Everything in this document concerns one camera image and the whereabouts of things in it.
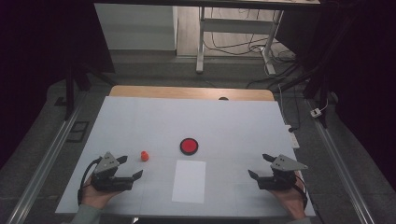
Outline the wooden table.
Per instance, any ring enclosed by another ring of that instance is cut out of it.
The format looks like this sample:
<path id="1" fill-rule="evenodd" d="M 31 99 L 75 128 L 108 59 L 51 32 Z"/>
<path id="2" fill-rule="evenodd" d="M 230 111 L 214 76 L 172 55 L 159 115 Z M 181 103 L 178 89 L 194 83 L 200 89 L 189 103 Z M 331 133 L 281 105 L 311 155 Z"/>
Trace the wooden table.
<path id="1" fill-rule="evenodd" d="M 268 90 L 242 90 L 219 88 L 122 86 L 111 89 L 110 96 L 148 97 L 167 99 L 208 99 L 227 98 L 231 101 L 274 101 L 274 95 Z"/>

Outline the person's right hand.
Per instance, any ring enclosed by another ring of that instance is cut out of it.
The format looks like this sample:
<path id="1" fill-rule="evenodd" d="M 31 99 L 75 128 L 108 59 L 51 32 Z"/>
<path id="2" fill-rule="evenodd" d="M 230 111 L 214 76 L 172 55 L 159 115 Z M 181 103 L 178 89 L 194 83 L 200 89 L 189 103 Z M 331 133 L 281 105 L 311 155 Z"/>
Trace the person's right hand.
<path id="1" fill-rule="evenodd" d="M 293 220 L 303 219 L 306 217 L 304 211 L 304 199 L 297 189 L 271 190 L 271 193 L 278 199 L 282 207 Z"/>

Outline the aluminium floor rail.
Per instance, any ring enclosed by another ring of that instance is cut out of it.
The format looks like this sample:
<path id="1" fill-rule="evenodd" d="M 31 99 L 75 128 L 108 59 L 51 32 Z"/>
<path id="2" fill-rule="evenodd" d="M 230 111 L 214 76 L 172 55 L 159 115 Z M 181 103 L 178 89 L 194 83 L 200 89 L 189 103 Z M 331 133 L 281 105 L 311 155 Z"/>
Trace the aluminium floor rail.
<path id="1" fill-rule="evenodd" d="M 348 195 L 348 199 L 351 202 L 358 219 L 360 220 L 360 224 L 375 224 L 375 219 L 366 201 L 364 200 L 361 191 L 353 180 L 347 164 L 342 158 L 342 154 L 335 144 L 331 133 L 323 126 L 318 118 L 313 118 L 312 116 L 309 116 L 309 118 L 311 118 L 315 123 L 318 134 L 324 146 L 326 147 L 334 169 L 336 170 L 336 173 L 343 184 L 345 192 Z"/>
<path id="2" fill-rule="evenodd" d="M 27 218 L 39 191 L 42 189 L 45 180 L 50 173 L 51 167 L 55 163 L 64 145 L 67 135 L 70 133 L 70 130 L 80 113 L 80 110 L 81 104 L 78 104 L 70 117 L 62 123 L 60 130 L 56 133 L 54 139 L 50 143 L 43 159 L 38 164 L 38 167 L 14 207 L 6 224 L 23 224 L 24 220 Z"/>

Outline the person's left hand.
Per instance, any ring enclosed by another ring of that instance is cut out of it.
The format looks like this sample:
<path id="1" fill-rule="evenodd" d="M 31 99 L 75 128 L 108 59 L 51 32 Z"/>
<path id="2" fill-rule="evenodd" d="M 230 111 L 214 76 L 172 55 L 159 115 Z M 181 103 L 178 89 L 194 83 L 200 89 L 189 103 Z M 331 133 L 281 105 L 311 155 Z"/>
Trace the person's left hand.
<path id="1" fill-rule="evenodd" d="M 120 194 L 119 191 L 108 192 L 98 191 L 91 184 L 92 178 L 89 177 L 82 188 L 81 203 L 89 205 L 97 209 L 104 209 L 107 203 L 116 195 Z"/>

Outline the white cabinet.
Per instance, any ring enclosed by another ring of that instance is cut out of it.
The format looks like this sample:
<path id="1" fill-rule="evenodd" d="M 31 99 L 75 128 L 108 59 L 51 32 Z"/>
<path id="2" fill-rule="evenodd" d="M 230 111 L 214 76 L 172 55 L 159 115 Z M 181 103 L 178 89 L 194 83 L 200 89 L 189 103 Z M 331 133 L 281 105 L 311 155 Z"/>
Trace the white cabinet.
<path id="1" fill-rule="evenodd" d="M 95 4 L 110 49 L 175 50 L 177 7 Z"/>

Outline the white power strip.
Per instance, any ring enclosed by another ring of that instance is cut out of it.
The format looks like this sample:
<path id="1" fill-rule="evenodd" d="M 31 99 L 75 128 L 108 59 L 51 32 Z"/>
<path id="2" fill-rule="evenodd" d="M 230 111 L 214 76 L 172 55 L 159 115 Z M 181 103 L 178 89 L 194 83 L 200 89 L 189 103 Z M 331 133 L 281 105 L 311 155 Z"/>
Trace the white power strip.
<path id="1" fill-rule="evenodd" d="M 298 140 L 297 140 L 297 138 L 296 138 L 296 135 L 295 135 L 294 132 L 293 132 L 294 129 L 293 129 L 290 125 L 286 125 L 286 129 L 287 129 L 287 132 L 288 132 L 289 135 L 290 135 L 291 147 L 294 148 L 294 149 L 299 148 L 300 145 L 299 145 L 299 143 L 298 143 Z"/>

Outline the black metal stand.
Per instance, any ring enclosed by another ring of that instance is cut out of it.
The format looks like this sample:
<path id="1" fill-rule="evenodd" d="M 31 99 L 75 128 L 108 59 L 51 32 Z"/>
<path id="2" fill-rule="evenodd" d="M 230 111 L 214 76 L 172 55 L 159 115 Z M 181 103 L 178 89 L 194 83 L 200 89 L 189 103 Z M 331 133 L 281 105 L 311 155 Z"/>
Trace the black metal stand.
<path id="1" fill-rule="evenodd" d="M 276 93 L 281 93 L 282 91 L 288 90 L 291 87 L 308 80 L 308 84 L 303 91 L 303 96 L 305 99 L 313 99 L 317 92 L 319 92 L 319 110 L 321 111 L 321 115 L 318 116 L 318 121 L 325 129 L 328 128 L 326 109 L 329 103 L 328 93 L 330 79 L 330 75 L 325 72 L 325 69 L 328 67 L 329 62 L 330 59 L 328 57 L 324 57 L 313 69 L 281 86 L 279 90 L 276 90 Z"/>
<path id="2" fill-rule="evenodd" d="M 99 70 L 95 69 L 91 65 L 87 63 L 74 63 L 70 66 L 69 71 L 66 73 L 65 76 L 65 83 L 66 83 L 66 113 L 65 113 L 65 120 L 71 118 L 72 113 L 75 110 L 75 91 L 74 86 L 77 85 L 81 91 L 88 91 L 92 84 L 89 81 L 88 74 L 92 74 L 95 77 L 98 77 L 106 84 L 114 87 L 117 85 L 117 82 L 107 77 L 104 73 L 100 72 Z"/>

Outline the round red ink pad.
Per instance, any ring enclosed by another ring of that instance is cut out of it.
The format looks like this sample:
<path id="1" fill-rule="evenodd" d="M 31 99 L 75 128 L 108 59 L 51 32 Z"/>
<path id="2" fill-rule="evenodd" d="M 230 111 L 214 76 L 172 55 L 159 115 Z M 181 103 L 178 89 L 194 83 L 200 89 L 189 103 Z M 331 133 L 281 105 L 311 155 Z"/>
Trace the round red ink pad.
<path id="1" fill-rule="evenodd" d="M 179 144 L 180 151 L 184 155 L 193 155 L 199 148 L 198 142 L 193 138 L 185 138 Z"/>

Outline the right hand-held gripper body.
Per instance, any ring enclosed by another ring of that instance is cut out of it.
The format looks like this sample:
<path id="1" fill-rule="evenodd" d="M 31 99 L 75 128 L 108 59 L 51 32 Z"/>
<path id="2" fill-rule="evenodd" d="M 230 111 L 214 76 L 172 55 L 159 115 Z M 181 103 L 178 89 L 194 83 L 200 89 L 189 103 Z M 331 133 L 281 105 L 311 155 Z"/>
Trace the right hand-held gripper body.
<path id="1" fill-rule="evenodd" d="M 307 165 L 291 159 L 285 155 L 274 157 L 275 161 L 270 162 L 273 171 L 272 176 L 262 176 L 257 180 L 260 189 L 266 190 L 287 190 L 291 189 L 297 182 L 295 172 L 305 170 Z"/>

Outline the white desk frame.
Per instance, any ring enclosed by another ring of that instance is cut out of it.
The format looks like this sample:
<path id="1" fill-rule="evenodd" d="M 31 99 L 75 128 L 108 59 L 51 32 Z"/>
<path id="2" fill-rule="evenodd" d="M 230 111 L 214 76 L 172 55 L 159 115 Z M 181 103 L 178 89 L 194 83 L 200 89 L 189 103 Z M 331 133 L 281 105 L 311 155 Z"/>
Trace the white desk frame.
<path id="1" fill-rule="evenodd" d="M 143 5 L 143 6 L 172 6 L 198 7 L 199 15 L 199 42 L 197 49 L 196 73 L 204 71 L 204 33 L 234 33 L 268 35 L 266 47 L 262 57 L 265 67 L 272 74 L 275 72 L 269 62 L 269 48 L 273 43 L 282 13 L 285 10 L 311 10 L 323 6 L 321 0 L 92 0 L 99 4 Z M 209 19 L 205 17 L 207 7 L 268 9 L 275 12 L 272 21 L 242 21 L 231 19 Z"/>

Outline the white paper sheet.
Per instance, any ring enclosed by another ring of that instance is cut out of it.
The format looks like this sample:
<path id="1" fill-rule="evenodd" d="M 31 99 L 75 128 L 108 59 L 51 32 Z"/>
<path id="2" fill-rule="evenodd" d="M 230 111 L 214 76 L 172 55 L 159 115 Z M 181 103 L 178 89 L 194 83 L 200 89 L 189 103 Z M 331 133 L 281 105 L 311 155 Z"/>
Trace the white paper sheet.
<path id="1" fill-rule="evenodd" d="M 205 201 L 204 161 L 177 161 L 172 201 L 203 203 Z"/>

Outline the large white board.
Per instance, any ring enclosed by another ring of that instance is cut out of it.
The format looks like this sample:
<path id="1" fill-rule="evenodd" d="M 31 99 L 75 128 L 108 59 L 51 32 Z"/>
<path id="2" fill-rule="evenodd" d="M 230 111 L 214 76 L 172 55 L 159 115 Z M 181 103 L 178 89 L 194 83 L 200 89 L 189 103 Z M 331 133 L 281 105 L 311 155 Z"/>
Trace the large white board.
<path id="1" fill-rule="evenodd" d="M 199 148 L 179 148 L 193 138 Z M 147 151 L 149 159 L 141 160 Z M 186 100 L 107 97 L 99 111 L 75 171 L 56 209 L 78 210 L 77 191 L 90 162 L 111 152 L 127 156 L 117 174 L 143 170 L 131 190 L 114 197 L 106 213 L 130 217 L 283 217 L 277 199 L 261 190 L 248 170 L 272 173 L 262 154 L 289 158 L 290 135 L 275 101 Z M 177 161 L 204 161 L 205 201 L 172 201 Z"/>

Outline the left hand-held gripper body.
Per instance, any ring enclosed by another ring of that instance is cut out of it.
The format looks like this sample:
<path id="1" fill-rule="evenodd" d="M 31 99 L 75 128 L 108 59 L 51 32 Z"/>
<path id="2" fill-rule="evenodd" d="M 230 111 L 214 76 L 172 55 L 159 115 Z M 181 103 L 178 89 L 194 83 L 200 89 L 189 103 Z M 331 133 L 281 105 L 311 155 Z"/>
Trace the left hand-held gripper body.
<path id="1" fill-rule="evenodd" d="M 120 164 L 110 152 L 99 161 L 92 173 L 92 186 L 98 191 L 131 190 L 134 180 L 132 177 L 115 177 Z"/>

